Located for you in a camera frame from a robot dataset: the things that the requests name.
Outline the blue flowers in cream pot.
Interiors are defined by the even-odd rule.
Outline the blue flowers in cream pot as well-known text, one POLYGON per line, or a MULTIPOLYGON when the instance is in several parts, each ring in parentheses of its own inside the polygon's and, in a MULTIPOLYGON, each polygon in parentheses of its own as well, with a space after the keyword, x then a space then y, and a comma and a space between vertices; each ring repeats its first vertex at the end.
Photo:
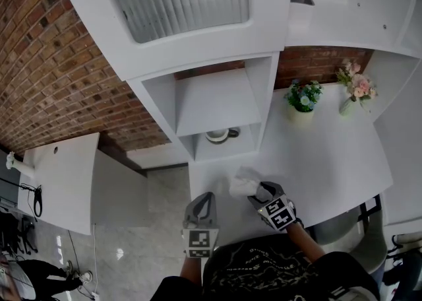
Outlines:
POLYGON ((322 86, 318 81, 302 84, 293 80, 284 96, 289 106, 287 117, 290 122, 301 127, 310 124, 321 95, 322 86))

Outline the white desk hutch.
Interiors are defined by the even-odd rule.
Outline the white desk hutch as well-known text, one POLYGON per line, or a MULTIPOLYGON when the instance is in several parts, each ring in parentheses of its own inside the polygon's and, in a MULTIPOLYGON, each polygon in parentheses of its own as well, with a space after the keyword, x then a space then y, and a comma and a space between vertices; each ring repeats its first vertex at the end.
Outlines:
MULTIPOLYGON (((314 6, 289 3, 286 44, 283 50, 293 46, 366 48, 374 51, 375 59, 370 64, 371 69, 385 65, 391 71, 398 68, 399 62, 414 68, 422 59, 422 0, 313 1, 314 6)), ((278 64, 280 52, 265 55, 274 54, 278 64)), ((173 74, 176 79, 181 80, 206 73, 239 69, 250 58, 257 57, 210 62, 162 75, 173 74)), ((161 156, 163 160, 174 158, 189 162, 259 150, 269 111, 262 123, 238 126, 240 136, 219 145, 210 143, 205 137, 206 132, 178 137, 159 113, 142 84, 151 78, 138 77, 126 81, 169 138, 169 144, 154 147, 149 155, 161 156)))

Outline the small white side table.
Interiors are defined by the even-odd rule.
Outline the small white side table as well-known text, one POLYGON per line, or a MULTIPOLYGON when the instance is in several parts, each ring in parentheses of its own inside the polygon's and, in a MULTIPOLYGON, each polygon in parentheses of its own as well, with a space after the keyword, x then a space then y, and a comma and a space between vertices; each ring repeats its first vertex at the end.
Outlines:
POLYGON ((20 182, 41 187, 39 220, 84 235, 94 226, 149 225, 146 177, 100 151, 99 138, 93 133, 25 152, 34 174, 20 182))

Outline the person's right forearm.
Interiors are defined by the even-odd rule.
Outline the person's right forearm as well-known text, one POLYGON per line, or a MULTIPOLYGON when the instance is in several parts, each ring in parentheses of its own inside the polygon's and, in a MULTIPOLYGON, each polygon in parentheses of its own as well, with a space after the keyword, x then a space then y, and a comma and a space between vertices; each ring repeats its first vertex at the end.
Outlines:
POLYGON ((286 231, 290 240, 303 252, 311 263, 316 262, 326 255, 325 251, 298 222, 289 224, 286 227, 286 231))

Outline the white table top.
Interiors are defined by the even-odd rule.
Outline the white table top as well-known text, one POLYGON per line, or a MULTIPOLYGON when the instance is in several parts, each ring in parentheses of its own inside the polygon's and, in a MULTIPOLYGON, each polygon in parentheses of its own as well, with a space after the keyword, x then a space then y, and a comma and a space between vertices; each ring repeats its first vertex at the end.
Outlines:
POLYGON ((191 197, 207 191, 216 197, 219 245, 273 233, 246 197, 229 194, 239 169, 280 184, 305 226, 334 218, 392 185, 371 118, 361 108, 341 116, 343 98, 341 86, 325 86, 310 124, 299 127, 288 120, 284 91, 278 90, 258 152, 189 164, 191 197))

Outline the person's black printed shirt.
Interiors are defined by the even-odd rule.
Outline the person's black printed shirt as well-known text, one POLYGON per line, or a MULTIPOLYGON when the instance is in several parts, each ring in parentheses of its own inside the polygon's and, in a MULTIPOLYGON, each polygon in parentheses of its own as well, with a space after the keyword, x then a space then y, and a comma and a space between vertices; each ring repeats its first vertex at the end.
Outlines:
POLYGON ((201 285, 166 277, 151 301, 380 301, 380 293, 350 254, 310 262, 287 234, 275 234, 219 247, 201 285))

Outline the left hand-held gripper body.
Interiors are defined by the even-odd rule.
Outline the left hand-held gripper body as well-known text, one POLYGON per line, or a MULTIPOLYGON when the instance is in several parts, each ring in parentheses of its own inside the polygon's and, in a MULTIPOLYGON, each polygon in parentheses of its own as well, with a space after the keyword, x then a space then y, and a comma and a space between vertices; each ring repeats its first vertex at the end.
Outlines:
POLYGON ((211 257, 218 233, 218 228, 183 228, 181 234, 186 256, 194 259, 211 257))

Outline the white flower vase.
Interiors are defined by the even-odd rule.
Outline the white flower vase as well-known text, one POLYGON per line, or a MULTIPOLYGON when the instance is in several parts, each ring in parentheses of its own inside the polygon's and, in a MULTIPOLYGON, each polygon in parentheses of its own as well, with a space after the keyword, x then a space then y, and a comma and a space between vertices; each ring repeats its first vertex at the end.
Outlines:
POLYGON ((14 168, 29 178, 35 178, 35 167, 17 160, 14 152, 10 152, 7 155, 6 167, 8 170, 14 168))

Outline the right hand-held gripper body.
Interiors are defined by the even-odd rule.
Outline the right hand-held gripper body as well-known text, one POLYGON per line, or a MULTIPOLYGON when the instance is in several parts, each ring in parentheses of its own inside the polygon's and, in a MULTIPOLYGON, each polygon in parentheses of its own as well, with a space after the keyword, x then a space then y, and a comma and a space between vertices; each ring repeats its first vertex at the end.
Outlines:
POLYGON ((258 209, 258 213, 266 224, 281 232, 296 221, 295 213, 285 195, 274 199, 258 209))

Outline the white shelf compartment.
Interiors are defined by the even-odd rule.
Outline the white shelf compartment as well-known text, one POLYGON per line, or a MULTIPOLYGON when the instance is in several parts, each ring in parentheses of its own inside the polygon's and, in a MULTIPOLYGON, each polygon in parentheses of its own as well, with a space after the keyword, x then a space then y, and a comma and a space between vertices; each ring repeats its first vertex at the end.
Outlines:
POLYGON ((239 69, 178 80, 173 74, 143 86, 173 133, 185 137, 207 131, 262 123, 276 75, 274 54, 250 58, 239 69))

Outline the grey upholstered chair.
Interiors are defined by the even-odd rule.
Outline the grey upholstered chair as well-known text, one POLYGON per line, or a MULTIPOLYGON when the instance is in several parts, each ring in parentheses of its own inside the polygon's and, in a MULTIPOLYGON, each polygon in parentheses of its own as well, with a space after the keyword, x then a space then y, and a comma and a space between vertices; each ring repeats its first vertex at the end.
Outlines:
POLYGON ((350 253, 368 273, 380 268, 387 256, 379 195, 334 218, 309 227, 316 242, 330 250, 350 253))

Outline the grey metal cabinet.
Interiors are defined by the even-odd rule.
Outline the grey metal cabinet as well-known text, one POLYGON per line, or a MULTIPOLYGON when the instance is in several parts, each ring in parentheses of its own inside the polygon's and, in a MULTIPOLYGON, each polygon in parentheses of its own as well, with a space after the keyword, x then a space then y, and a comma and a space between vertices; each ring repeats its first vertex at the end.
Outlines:
POLYGON ((7 153, 0 149, 0 205, 16 208, 18 204, 20 172, 6 167, 7 153))

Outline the person's left forearm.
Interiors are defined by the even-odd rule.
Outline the person's left forearm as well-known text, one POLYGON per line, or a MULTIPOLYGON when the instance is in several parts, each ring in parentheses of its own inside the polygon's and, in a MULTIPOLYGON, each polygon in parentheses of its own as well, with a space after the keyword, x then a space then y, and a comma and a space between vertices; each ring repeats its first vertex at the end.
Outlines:
POLYGON ((180 272, 180 277, 191 281, 192 283, 202 284, 202 265, 201 258, 186 257, 180 272))

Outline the black bag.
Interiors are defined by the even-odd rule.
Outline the black bag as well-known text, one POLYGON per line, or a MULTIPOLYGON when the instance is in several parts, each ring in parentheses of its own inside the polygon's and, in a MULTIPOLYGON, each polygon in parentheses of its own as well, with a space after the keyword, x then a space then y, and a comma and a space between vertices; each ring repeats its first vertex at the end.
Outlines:
POLYGON ((386 256, 386 264, 391 264, 391 268, 385 270, 382 282, 414 290, 422 274, 422 235, 393 235, 391 243, 386 256))

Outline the white cloth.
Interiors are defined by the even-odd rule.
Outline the white cloth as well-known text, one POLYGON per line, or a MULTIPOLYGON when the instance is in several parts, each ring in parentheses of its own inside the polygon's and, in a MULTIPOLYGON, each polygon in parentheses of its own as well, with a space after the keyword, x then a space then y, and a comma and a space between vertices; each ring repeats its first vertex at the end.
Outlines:
POLYGON ((232 197, 248 197, 256 195, 262 176, 250 167, 241 166, 232 178, 229 194, 232 197))

